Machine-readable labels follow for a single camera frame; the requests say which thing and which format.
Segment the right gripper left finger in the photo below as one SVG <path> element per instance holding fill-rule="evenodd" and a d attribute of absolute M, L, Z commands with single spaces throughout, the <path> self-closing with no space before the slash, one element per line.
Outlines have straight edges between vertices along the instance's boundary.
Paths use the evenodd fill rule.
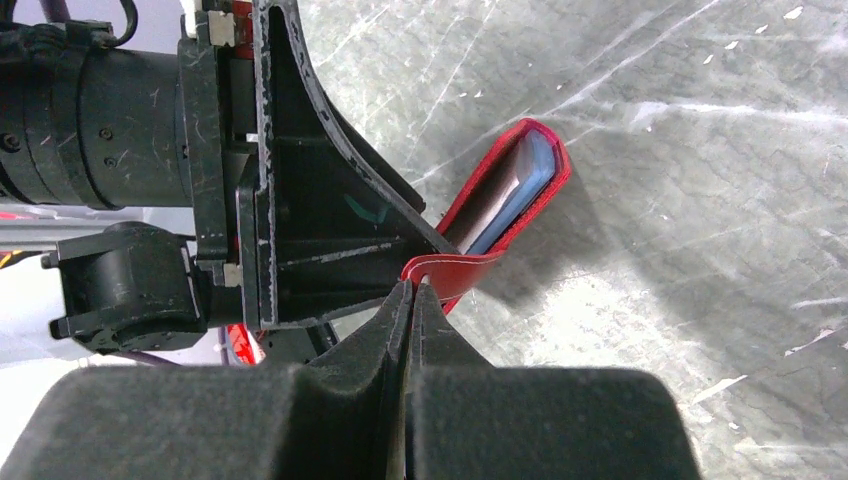
<path fill-rule="evenodd" d="M 60 379 L 5 479 L 400 479 L 414 287 L 308 364 L 96 367 Z"/>

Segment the red leather card holder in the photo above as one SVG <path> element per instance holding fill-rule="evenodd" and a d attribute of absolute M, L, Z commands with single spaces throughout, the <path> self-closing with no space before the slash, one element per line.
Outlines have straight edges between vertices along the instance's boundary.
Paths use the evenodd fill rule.
<path fill-rule="evenodd" d="M 547 125 L 520 120 L 483 156 L 436 226 L 453 253 L 411 259 L 400 278 L 427 279 L 448 313 L 483 280 L 515 238 L 568 181 L 564 143 Z"/>

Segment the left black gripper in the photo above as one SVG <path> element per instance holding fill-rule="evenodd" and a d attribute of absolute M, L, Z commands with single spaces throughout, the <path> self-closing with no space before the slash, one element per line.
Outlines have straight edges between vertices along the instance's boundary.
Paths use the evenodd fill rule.
<path fill-rule="evenodd" d="M 255 325 L 313 327 L 378 304 L 451 245 L 418 193 L 328 99 L 293 1 L 186 1 L 178 43 L 201 312 L 243 321 L 239 185 L 255 174 Z"/>

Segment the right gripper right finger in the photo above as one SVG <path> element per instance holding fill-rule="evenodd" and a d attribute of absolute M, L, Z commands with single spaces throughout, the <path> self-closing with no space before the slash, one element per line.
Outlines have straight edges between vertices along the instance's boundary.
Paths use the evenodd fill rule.
<path fill-rule="evenodd" d="M 410 314 L 412 479 L 696 479 L 675 401 L 621 368 L 496 367 L 447 321 L 435 290 Z"/>

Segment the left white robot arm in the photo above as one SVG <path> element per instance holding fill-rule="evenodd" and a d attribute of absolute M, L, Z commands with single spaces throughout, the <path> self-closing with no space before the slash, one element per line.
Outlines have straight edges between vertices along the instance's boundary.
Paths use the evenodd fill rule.
<path fill-rule="evenodd" d="M 173 351 L 209 329 L 305 329 L 377 305 L 419 255 L 451 245 L 423 199 L 318 80 L 294 1 L 199 1 L 173 54 L 106 22 L 25 26 L 1 5 L 1 200 L 189 207 L 195 232 L 129 221 L 43 260 L 56 340 Z"/>

